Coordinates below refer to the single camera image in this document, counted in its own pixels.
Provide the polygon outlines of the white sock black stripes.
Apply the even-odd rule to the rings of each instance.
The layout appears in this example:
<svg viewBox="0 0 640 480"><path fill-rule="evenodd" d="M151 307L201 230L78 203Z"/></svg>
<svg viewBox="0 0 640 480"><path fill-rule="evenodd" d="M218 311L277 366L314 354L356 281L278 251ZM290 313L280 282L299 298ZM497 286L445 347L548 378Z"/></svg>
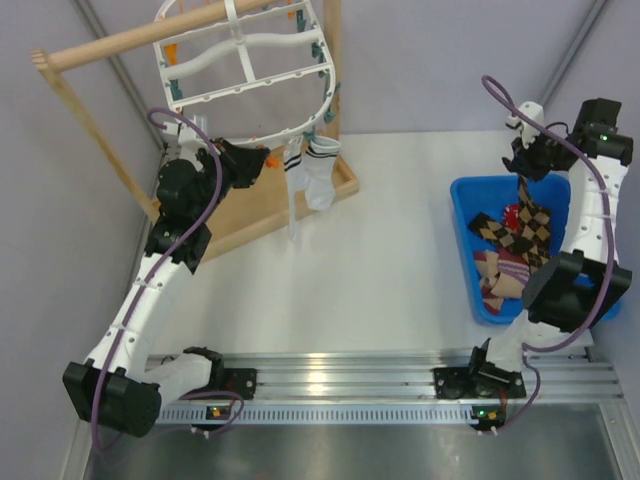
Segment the white sock black stripes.
<svg viewBox="0 0 640 480"><path fill-rule="evenodd" d="M288 234L291 240L296 236L296 193L305 189L306 173L302 167L303 137L291 138L283 154L283 166L288 194Z"/></svg>

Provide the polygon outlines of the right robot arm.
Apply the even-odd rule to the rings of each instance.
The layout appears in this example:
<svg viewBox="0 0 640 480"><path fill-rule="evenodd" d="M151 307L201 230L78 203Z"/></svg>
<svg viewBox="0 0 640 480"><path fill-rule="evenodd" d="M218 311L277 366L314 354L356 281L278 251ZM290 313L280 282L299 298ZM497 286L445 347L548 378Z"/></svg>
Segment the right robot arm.
<svg viewBox="0 0 640 480"><path fill-rule="evenodd" d="M521 106L510 120L519 135L508 169L534 181L565 172L570 200L563 242L531 274L521 314L472 351L466 382L478 396L504 391L524 397L528 355L569 347L631 285L632 273L620 266L615 242L620 189L634 148L633 139L618 132L620 109L615 100L584 101L565 137L542 125L539 105Z"/></svg>

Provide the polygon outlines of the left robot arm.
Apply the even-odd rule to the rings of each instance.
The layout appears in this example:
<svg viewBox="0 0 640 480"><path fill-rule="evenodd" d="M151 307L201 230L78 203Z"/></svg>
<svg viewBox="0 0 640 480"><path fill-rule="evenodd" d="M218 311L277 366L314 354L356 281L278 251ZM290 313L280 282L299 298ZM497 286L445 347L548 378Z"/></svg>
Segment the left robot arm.
<svg viewBox="0 0 640 480"><path fill-rule="evenodd" d="M232 189L258 179L269 149L216 139L195 157L168 161L159 171L159 217L140 267L114 321L81 362L71 362L63 384L78 417L141 438L160 412L191 393L219 395L224 360L206 347L189 347L152 370L147 360L169 310L193 278L212 234L207 221Z"/></svg>

